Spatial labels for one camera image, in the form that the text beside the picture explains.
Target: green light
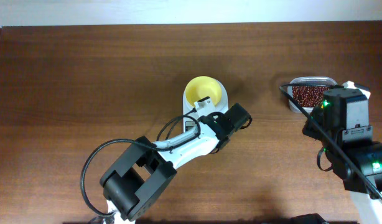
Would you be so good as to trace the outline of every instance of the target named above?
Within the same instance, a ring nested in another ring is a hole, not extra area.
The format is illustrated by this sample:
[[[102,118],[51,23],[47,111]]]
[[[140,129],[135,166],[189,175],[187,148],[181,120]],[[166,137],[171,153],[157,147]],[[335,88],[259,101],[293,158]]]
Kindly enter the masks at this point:
[[[324,100],[324,102],[322,102],[322,104],[323,104],[324,107],[329,105],[327,100]]]
[[[374,169],[380,169],[380,167],[381,167],[379,162],[372,163],[372,166]]]

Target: clear plastic container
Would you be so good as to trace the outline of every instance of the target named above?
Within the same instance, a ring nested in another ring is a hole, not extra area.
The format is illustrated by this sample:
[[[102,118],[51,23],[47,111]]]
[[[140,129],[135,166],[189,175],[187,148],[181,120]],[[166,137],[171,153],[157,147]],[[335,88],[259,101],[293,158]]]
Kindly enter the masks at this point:
[[[291,81],[291,83],[308,83],[308,84],[322,84],[322,85],[336,85],[336,81],[329,77],[299,77]],[[293,97],[292,86],[288,87],[288,94]],[[289,100],[289,108],[295,113],[301,113],[299,109]],[[311,113],[313,108],[303,107],[306,112]]]

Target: yellow bowl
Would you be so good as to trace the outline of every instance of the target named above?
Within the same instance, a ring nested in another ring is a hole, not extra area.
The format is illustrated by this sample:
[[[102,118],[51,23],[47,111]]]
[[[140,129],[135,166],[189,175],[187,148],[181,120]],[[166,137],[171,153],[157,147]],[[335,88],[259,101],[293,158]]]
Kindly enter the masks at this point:
[[[193,106],[194,102],[209,96],[216,106],[221,99],[220,84],[214,79],[206,76],[193,78],[185,87],[185,97]]]

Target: red beans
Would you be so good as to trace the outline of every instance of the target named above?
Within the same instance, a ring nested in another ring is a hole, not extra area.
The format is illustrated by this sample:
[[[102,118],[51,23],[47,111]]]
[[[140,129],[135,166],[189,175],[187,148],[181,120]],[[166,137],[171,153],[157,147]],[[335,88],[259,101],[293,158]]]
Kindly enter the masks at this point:
[[[314,107],[322,103],[324,91],[328,89],[328,87],[321,86],[294,86],[292,87],[292,93],[293,98],[302,107]]]

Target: white backdrop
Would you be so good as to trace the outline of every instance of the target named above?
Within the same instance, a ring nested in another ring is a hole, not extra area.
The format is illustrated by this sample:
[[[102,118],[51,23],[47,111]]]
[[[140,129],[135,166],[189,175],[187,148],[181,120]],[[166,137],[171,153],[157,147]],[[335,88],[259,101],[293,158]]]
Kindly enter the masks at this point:
[[[382,20],[382,0],[0,0],[1,26]]]

